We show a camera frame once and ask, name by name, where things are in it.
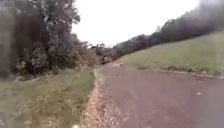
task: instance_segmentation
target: roadside grass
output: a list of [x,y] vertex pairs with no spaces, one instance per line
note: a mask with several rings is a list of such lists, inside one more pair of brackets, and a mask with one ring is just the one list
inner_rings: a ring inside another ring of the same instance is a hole
[[224,75],[224,32],[164,45],[123,57],[139,69],[165,68]]
[[66,70],[26,82],[0,83],[0,112],[9,128],[72,128],[94,88],[92,71]]

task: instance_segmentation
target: white sky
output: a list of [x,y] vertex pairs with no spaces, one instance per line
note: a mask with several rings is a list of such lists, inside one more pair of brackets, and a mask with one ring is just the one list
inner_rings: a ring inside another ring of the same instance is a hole
[[77,0],[81,22],[73,32],[91,44],[115,45],[151,34],[168,19],[195,8],[199,0]]

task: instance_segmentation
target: road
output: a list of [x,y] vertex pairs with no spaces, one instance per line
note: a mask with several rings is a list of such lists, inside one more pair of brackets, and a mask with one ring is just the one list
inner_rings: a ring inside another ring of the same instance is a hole
[[102,90],[120,114],[112,128],[224,128],[224,80],[102,67]]

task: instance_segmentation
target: foliage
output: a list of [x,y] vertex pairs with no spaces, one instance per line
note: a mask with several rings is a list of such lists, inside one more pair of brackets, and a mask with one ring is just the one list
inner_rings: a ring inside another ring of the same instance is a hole
[[202,36],[224,27],[224,2],[204,4],[177,19],[168,20],[153,34],[139,35],[113,48],[115,59],[154,45]]
[[14,1],[14,71],[41,74],[77,65],[78,53],[69,38],[72,23],[80,19],[72,4],[73,0]]

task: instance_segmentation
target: grassy hill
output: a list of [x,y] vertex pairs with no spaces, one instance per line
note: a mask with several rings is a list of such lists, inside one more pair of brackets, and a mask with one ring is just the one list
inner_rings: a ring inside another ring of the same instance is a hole
[[71,128],[94,88],[92,71],[66,70],[25,82],[0,82],[0,119],[16,128]]
[[122,60],[138,68],[175,68],[224,75],[224,32],[155,46]]

